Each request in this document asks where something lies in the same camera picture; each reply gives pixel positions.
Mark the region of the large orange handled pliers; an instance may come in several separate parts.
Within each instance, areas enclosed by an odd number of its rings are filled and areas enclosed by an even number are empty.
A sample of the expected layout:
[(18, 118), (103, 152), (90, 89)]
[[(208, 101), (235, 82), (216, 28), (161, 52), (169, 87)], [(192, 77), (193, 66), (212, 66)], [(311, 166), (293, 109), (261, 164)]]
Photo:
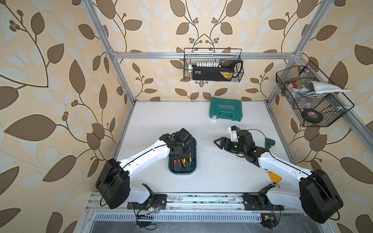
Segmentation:
[(192, 169), (193, 168), (193, 156), (192, 156), (191, 152), (192, 152), (192, 149), (191, 149), (191, 147), (189, 147), (188, 162), (189, 162), (190, 168)]

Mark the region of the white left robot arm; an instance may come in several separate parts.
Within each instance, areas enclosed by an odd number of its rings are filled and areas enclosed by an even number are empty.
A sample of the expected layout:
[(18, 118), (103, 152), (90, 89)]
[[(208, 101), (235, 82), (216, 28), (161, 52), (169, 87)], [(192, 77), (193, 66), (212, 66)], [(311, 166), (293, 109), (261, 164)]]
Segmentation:
[(147, 184), (134, 187), (131, 181), (159, 160), (169, 159), (174, 174), (192, 174), (196, 169), (197, 141), (186, 130), (164, 134), (150, 147), (127, 159), (108, 160), (95, 184), (101, 194), (100, 205), (118, 208), (124, 202), (149, 205), (154, 193)]

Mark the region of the small orange handled pliers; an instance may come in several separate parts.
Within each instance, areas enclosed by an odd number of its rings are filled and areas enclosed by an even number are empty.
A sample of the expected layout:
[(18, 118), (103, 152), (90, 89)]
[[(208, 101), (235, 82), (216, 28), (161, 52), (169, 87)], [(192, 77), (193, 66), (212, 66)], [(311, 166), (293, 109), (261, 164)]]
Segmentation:
[(174, 162), (173, 162), (174, 172), (182, 172), (182, 169), (183, 169), (183, 166), (182, 166), (182, 163), (181, 163), (180, 159), (174, 160)]

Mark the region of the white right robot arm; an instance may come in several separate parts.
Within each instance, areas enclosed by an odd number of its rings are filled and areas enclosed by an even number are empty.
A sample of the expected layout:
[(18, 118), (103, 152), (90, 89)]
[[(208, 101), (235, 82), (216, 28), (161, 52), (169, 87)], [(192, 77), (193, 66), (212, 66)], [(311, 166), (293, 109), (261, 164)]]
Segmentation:
[(286, 206), (306, 213), (317, 223), (325, 223), (344, 206), (343, 200), (322, 170), (308, 170), (273, 155), (268, 149), (255, 144), (248, 130), (231, 127), (231, 137), (221, 137), (214, 144), (249, 163), (272, 172), (294, 186), (294, 190), (281, 189), (269, 184), (258, 191), (258, 206)]

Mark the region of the small yellow handled pliers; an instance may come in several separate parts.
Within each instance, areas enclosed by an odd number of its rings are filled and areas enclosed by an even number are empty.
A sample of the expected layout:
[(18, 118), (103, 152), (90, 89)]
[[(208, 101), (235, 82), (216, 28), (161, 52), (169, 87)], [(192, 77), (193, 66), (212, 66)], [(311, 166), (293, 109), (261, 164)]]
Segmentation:
[(186, 161), (187, 161), (187, 160), (186, 160), (185, 158), (181, 159), (182, 168), (183, 168), (184, 170), (187, 170)]

